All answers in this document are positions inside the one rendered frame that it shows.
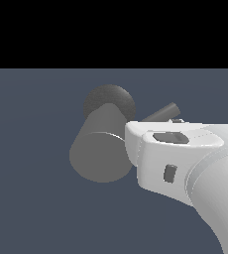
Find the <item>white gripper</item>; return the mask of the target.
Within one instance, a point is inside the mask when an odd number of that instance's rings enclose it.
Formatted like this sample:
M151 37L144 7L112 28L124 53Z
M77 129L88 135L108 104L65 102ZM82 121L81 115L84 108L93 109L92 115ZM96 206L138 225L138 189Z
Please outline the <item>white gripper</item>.
M137 168L138 185L192 205L186 190L190 172L205 156L224 145L206 127L183 120L128 122L125 146L129 160Z

